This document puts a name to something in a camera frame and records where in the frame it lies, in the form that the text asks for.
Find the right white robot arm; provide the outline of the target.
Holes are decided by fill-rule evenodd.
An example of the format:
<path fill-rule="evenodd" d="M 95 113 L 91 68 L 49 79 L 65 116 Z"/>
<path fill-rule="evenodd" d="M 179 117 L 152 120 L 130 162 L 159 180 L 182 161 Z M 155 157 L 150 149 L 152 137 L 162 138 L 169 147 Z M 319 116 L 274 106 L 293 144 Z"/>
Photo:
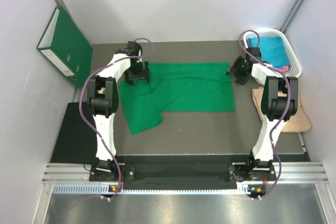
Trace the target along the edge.
<path fill-rule="evenodd" d="M 250 151 L 245 165 L 233 165 L 230 179 L 242 183 L 267 177 L 274 171 L 273 160 L 278 158 L 276 143 L 279 135 L 299 107 L 299 81 L 262 62 L 258 46 L 245 48 L 246 56 L 238 57 L 227 73 L 248 74 L 264 86 L 260 108 L 263 123 L 258 140 Z"/>

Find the green t shirt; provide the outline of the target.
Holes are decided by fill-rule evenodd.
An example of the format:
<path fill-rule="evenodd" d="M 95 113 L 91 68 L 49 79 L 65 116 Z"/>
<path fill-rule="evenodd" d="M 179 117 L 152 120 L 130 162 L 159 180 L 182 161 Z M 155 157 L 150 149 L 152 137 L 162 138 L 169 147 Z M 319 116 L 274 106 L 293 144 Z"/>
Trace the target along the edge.
<path fill-rule="evenodd" d="M 164 112 L 234 112 L 227 62 L 150 63 L 150 80 L 119 85 L 132 135 L 163 122 Z"/>

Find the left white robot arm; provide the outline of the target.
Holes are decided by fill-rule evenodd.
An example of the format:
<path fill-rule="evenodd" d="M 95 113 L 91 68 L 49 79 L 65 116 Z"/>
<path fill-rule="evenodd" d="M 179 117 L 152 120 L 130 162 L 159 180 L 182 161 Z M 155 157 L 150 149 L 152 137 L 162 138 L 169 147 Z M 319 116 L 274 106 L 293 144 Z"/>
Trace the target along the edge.
<path fill-rule="evenodd" d="M 97 131 L 96 159 L 89 178 L 92 182 L 117 181 L 121 177 L 113 139 L 113 120 L 119 107 L 117 83 L 121 77 L 129 85 L 138 80 L 150 81 L 149 63 L 142 60 L 142 51 L 137 39 L 129 41 L 88 81 L 87 102 Z"/>

